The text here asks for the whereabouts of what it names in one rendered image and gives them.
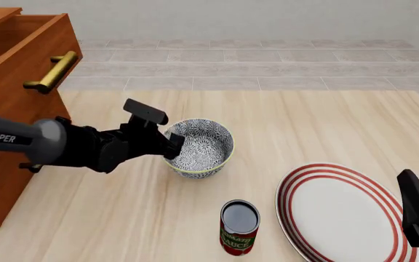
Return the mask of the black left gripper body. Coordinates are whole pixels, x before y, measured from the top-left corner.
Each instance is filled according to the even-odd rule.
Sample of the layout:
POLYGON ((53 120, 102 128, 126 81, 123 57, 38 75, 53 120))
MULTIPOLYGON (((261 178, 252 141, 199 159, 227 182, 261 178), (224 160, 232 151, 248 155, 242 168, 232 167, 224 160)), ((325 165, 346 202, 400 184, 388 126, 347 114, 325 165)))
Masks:
POLYGON ((120 130, 127 144, 127 152, 121 160, 127 161, 139 156, 169 154, 169 141, 158 130, 158 125, 136 115, 131 115, 120 130))

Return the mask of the patterned black and white bowl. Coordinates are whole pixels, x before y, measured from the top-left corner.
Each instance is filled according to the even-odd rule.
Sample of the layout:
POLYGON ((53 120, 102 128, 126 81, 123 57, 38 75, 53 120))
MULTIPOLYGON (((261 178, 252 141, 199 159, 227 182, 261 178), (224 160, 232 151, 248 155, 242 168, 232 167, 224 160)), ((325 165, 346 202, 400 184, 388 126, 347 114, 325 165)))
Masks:
POLYGON ((211 119, 184 119, 169 126, 164 136, 185 138, 179 156, 168 160, 173 172, 185 178, 202 179, 213 176, 229 161, 234 152, 230 130, 211 119))

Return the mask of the tomato sauce tin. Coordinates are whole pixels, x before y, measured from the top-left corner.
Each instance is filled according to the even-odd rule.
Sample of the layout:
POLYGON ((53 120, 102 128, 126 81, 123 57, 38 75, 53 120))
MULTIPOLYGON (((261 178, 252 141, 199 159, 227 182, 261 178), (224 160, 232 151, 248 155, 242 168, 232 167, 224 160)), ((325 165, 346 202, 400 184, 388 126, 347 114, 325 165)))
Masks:
POLYGON ((250 202, 241 199, 226 202, 220 211, 220 244, 230 255, 248 254, 260 226, 260 213, 250 202))

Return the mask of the white plate with red rings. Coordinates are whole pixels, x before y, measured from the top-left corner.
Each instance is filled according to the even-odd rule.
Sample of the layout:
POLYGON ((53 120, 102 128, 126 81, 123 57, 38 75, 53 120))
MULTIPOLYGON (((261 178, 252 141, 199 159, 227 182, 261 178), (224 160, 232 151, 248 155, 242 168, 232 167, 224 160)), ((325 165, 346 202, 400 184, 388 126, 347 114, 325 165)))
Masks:
POLYGON ((276 215, 307 262, 419 262, 402 229, 401 200, 349 167, 311 163, 279 182, 276 215))

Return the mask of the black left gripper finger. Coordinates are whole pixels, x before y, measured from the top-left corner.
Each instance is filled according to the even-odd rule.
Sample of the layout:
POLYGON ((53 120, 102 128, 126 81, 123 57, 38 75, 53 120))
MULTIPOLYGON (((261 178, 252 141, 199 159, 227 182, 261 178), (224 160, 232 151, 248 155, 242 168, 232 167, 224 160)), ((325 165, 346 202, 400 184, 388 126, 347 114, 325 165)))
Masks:
POLYGON ((175 159, 177 156, 180 155, 184 143, 185 137, 181 135, 176 135, 175 133, 171 133, 167 142, 164 158, 168 160, 175 159))

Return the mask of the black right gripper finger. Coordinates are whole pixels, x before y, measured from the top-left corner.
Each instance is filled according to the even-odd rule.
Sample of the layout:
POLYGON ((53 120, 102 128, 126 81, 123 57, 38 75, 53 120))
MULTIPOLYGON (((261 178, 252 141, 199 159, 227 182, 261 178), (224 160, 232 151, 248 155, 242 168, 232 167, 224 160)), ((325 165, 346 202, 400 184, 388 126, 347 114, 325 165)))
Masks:
POLYGON ((404 227, 419 225, 419 178, 412 170, 402 170, 397 180, 402 196, 404 227))

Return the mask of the open wooden drawer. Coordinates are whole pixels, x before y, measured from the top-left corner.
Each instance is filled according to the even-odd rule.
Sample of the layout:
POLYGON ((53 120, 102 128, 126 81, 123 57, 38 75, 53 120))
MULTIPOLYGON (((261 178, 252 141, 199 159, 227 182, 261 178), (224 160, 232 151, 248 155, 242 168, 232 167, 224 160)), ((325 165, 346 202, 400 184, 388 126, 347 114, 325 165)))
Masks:
POLYGON ((41 80, 54 66, 50 58, 69 51, 79 59, 66 76, 83 58, 67 14, 11 17, 0 24, 0 89, 24 89, 23 82, 41 80))

